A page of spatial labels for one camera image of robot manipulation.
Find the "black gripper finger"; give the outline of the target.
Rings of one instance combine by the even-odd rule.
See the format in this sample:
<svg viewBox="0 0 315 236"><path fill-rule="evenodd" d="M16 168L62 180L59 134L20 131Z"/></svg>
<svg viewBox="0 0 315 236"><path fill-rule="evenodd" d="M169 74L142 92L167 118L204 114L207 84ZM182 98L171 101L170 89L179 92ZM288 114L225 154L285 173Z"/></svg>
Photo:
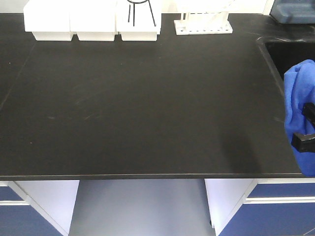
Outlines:
<svg viewBox="0 0 315 236"><path fill-rule="evenodd" d="M292 136L291 145L299 152L314 152L315 135L294 133Z"/></svg>
<svg viewBox="0 0 315 236"><path fill-rule="evenodd" d="M313 128L315 128L315 104L304 103L302 108L303 123L308 122Z"/></svg>

